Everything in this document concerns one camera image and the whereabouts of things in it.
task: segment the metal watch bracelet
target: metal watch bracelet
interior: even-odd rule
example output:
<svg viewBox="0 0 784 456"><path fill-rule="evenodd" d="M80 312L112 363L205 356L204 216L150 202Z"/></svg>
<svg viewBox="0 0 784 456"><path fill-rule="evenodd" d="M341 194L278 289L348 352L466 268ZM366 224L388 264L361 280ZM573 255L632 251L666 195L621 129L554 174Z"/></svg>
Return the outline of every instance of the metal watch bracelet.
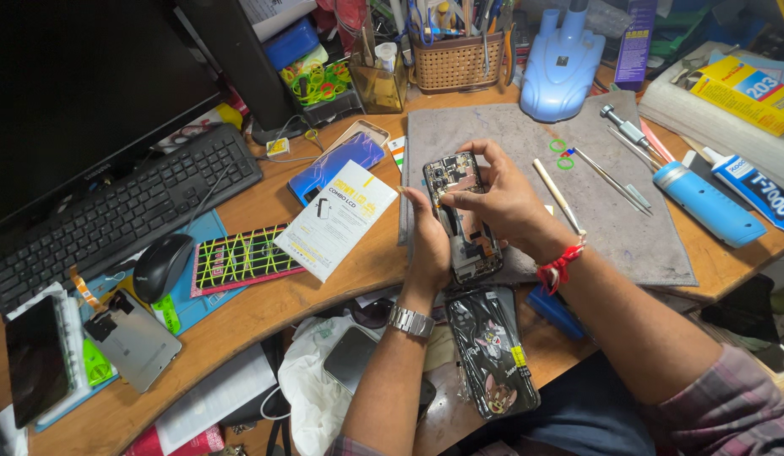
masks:
<svg viewBox="0 0 784 456"><path fill-rule="evenodd" d="M434 318L425 316L420 312L404 309L397 304L389 312L389 325L394 326L404 333L417 337L428 338L434 329Z"/></svg>

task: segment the computer mouse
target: computer mouse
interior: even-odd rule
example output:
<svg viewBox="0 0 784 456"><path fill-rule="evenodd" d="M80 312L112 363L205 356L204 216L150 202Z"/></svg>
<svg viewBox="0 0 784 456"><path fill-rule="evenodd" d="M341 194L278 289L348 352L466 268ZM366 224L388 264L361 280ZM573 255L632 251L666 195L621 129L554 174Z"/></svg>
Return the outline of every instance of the computer mouse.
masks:
<svg viewBox="0 0 784 456"><path fill-rule="evenodd" d="M146 304L166 296L184 272L194 241L188 234L172 233L150 244L133 268L133 291Z"/></svg>

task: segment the t-7000 glue tube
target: t-7000 glue tube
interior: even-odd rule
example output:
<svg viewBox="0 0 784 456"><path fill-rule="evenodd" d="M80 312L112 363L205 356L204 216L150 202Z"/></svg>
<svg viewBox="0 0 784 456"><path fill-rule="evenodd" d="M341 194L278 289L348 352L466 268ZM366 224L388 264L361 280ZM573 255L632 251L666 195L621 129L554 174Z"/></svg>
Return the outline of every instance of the t-7000 glue tube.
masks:
<svg viewBox="0 0 784 456"><path fill-rule="evenodd" d="M713 174L761 212L775 228L784 231L783 188L738 155L725 157L707 147L704 151L713 159Z"/></svg>

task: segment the green ring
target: green ring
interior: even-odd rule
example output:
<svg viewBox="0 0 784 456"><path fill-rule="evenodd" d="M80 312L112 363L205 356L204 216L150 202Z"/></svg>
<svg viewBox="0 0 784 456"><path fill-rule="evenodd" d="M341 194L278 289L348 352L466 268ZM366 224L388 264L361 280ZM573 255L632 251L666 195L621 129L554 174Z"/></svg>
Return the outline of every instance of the green ring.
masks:
<svg viewBox="0 0 784 456"><path fill-rule="evenodd" d="M553 143L557 143L557 142L561 142L561 144L564 144L564 148L561 149L561 150L553 149ZM566 150L566 141L565 140L552 140L552 141L549 142L547 147L549 147L549 149L552 150L553 152L561 153L561 152L564 152Z"/></svg>
<svg viewBox="0 0 784 456"><path fill-rule="evenodd" d="M561 162L562 162L562 161L564 161L564 160L567 160L567 161L569 161L569 163L571 163L571 165L569 165L569 166L568 166L568 167L566 167L566 168L565 168L564 166L561 166ZM562 170L564 170L564 171L566 171L566 170L571 170L571 169L572 169L572 167L573 167L573 166L575 166L575 162L574 162L574 161L572 161L572 159L571 159L571 158L569 158L569 157L561 157L561 158L560 158L558 161L556 161L556 164L558 165L558 167L559 167L559 168L561 168L561 169L562 169Z"/></svg>

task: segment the plaid shirt sleeve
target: plaid shirt sleeve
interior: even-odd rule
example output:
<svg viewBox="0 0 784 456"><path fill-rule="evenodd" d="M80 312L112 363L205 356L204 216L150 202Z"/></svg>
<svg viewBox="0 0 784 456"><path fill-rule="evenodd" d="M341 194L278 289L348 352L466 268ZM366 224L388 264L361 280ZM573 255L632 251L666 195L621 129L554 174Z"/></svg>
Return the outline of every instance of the plaid shirt sleeve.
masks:
<svg viewBox="0 0 784 456"><path fill-rule="evenodd" d="M746 353L725 345L680 394L647 410L685 454L784 454L784 399Z"/></svg>
<svg viewBox="0 0 784 456"><path fill-rule="evenodd" d="M383 453L339 434L330 444L325 456L383 456Z"/></svg>

